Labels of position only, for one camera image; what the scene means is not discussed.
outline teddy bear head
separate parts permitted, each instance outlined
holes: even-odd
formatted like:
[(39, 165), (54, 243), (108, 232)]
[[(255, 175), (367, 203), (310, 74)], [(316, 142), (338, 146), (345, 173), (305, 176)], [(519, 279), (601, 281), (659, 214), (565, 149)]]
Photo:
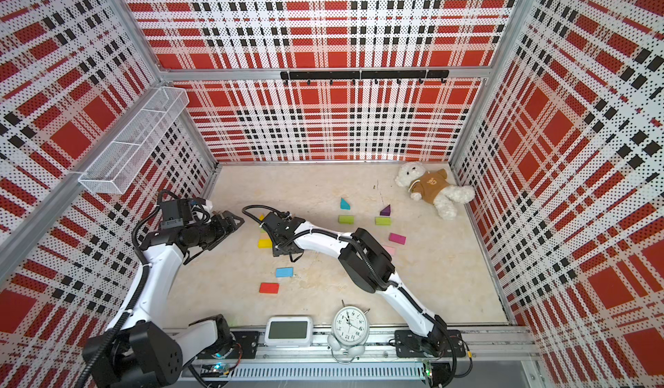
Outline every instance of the teddy bear head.
[(401, 187), (409, 187), (415, 179), (424, 175), (424, 172), (426, 169), (419, 161), (410, 161), (401, 166), (399, 175), (394, 178), (394, 181)]

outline beige floor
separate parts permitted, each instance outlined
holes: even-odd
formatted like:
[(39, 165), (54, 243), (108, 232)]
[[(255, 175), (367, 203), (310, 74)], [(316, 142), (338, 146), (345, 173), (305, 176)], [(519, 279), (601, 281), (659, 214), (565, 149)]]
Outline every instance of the beige floor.
[[(448, 168), (431, 165), (429, 169)], [(494, 285), (465, 211), (444, 221), (433, 206), (411, 201), (396, 186), (398, 164), (292, 164), (226, 166), (212, 202), (215, 210), (243, 216), (250, 204), (291, 211), (313, 224), (336, 231), (367, 229), (379, 243), (396, 248), (393, 263), (410, 290), (448, 323), (506, 322)], [(339, 209), (344, 197), (350, 211)], [(392, 226), (378, 227), (374, 217), (392, 205)], [(354, 225), (337, 223), (354, 215)], [(305, 252), (292, 264), (259, 249), (260, 229), (252, 219), (211, 252), (180, 269), (170, 290), (162, 326), (183, 327), (222, 313), (230, 326), (264, 325), (278, 314), (306, 314), (328, 324), (341, 299), (362, 309), (373, 324), (402, 324), (381, 297), (356, 287), (338, 260)], [(407, 236), (390, 243), (389, 233)], [(275, 278), (278, 267), (293, 267), (292, 278)], [(260, 294), (261, 282), (279, 283), (278, 294)]]

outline teddy bear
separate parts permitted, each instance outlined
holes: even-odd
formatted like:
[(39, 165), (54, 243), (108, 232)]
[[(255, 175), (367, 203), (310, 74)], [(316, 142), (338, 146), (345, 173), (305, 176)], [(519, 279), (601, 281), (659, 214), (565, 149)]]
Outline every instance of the teddy bear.
[(454, 202), (472, 201), (475, 190), (472, 186), (450, 185), (447, 178), (448, 173), (444, 169), (428, 172), (421, 163), (411, 161), (401, 166), (394, 181), (397, 185), (408, 188), (412, 200), (431, 203), (441, 218), (453, 219), (457, 215)]

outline red plaid pattern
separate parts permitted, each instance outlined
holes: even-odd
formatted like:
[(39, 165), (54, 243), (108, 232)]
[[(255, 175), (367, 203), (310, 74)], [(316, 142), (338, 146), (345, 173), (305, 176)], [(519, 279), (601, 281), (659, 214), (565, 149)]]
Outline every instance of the red plaid pattern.
[(164, 68), (488, 65), (516, 0), (126, 0)]
[(0, 242), (152, 83), (105, 0), (0, 0)]
[(447, 161), (478, 78), (187, 81), (187, 109), (219, 161)]
[(559, 386), (664, 384), (664, 0), (538, 0), (461, 160)]
[(87, 338), (104, 332), (136, 273), (132, 228), (154, 209), (156, 191), (197, 196), (209, 175), (176, 123), (124, 195), (84, 192), (74, 200), (0, 286), (4, 387), (74, 384)]

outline wire mesh basket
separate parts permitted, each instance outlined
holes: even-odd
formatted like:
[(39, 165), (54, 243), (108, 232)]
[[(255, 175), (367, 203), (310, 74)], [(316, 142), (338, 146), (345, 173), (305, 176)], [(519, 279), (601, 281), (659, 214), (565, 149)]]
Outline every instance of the wire mesh basket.
[(79, 182), (94, 193), (125, 193), (188, 103), (185, 89), (170, 86), (157, 89), (79, 177)]

